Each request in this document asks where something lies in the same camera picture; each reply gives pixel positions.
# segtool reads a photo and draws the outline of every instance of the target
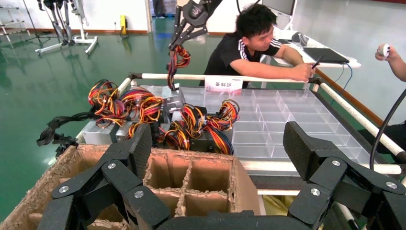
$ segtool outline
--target robotic hand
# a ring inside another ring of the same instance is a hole
[[[182,46],[185,41],[207,33],[207,20],[212,16],[222,1],[223,0],[201,0],[199,4],[197,4],[193,0],[189,0],[183,7],[177,6],[175,13],[175,32],[172,35],[169,49],[173,51],[177,46]],[[183,12],[182,21],[180,21],[181,12]]]

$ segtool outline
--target monitor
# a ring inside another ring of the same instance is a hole
[[[263,5],[291,16],[293,15],[294,2],[295,0],[262,0]]]

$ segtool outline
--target label sign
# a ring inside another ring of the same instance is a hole
[[[242,77],[235,76],[206,76],[204,88],[212,92],[231,92],[242,89]]]

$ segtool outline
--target cardboard box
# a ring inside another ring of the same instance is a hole
[[[257,189],[232,156],[153,149],[143,184],[171,209],[173,217],[243,210],[260,215]]]
[[[70,147],[27,192],[0,230],[35,230],[52,190],[95,165],[107,145]],[[232,156],[152,149],[143,182],[171,210],[173,217],[204,216],[207,211],[259,214],[257,190],[241,163]],[[106,208],[90,230],[127,230],[115,206]]]

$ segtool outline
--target black cable hose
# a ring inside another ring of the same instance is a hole
[[[403,101],[403,99],[405,97],[406,97],[406,89],[405,89],[405,91],[403,91],[403,93],[397,99],[395,104],[392,106],[392,109],[389,111],[388,116],[386,116],[381,128],[379,129],[378,135],[376,135],[375,141],[373,142],[373,145],[372,145],[371,155],[369,158],[369,168],[372,170],[373,170],[373,162],[375,160],[375,153],[376,153],[376,149],[378,148],[379,140],[381,139],[381,136],[382,136],[383,132],[385,131],[386,126],[388,126],[388,123],[389,123],[390,119],[392,118],[393,114],[395,113],[396,109],[399,107],[400,103]]]
[[[237,9],[238,9],[238,12],[241,13],[240,4],[239,4],[238,0],[237,0]]]
[[[73,116],[57,116],[48,123],[48,128],[46,128],[40,135],[40,138],[36,141],[38,146],[47,145],[53,140],[59,140],[61,135],[56,134],[55,130],[62,125],[71,121],[84,121],[86,119],[93,119],[97,116],[94,112],[84,112],[75,114]]]

